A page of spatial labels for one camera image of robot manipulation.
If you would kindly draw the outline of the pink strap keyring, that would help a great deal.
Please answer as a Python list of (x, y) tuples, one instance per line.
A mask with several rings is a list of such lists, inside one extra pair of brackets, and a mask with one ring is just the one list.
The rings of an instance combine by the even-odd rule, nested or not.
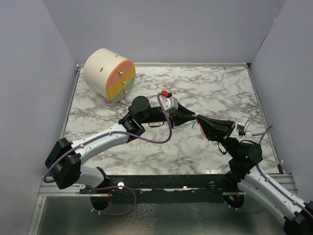
[(203, 135), (204, 138), (206, 138), (206, 134), (202, 128), (202, 125), (200, 124), (200, 121), (198, 120), (198, 118), (196, 118), (196, 121), (197, 121), (197, 124), (199, 125), (200, 127), (200, 131), (201, 131), (201, 134)]

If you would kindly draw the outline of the green key tag with key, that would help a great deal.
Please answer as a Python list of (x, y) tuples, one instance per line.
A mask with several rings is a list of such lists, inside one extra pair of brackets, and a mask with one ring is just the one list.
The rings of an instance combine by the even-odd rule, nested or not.
[(193, 123), (193, 125), (192, 125), (192, 129), (194, 129), (195, 128), (195, 125), (197, 124), (198, 122), (197, 121), (194, 121), (194, 123)]

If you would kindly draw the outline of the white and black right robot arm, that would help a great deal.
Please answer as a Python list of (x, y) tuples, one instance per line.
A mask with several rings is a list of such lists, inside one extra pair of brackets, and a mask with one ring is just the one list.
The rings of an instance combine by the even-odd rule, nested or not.
[(282, 225), (287, 235), (313, 233), (313, 203), (305, 202), (273, 180), (259, 163), (263, 160), (261, 145), (231, 137), (235, 122), (196, 116), (203, 135), (221, 144), (231, 156), (231, 176), (225, 178), (229, 191), (240, 190), (259, 202)]

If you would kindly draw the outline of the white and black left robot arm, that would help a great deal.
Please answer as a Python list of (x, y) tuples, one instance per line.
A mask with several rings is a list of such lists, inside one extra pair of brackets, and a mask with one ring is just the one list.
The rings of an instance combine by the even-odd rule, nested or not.
[(91, 186), (97, 193), (103, 193), (109, 185), (109, 177), (100, 167), (90, 168), (85, 162), (92, 157), (118, 145), (140, 139), (145, 132), (145, 123), (153, 127), (156, 122), (167, 123), (169, 131), (174, 127), (195, 120), (195, 113), (183, 107), (171, 94), (157, 95), (158, 107), (151, 107), (145, 96), (137, 96), (128, 108), (128, 113), (117, 124), (88, 138), (69, 142), (59, 139), (45, 161), (48, 169), (45, 183), (56, 183), (65, 189), (75, 183)]

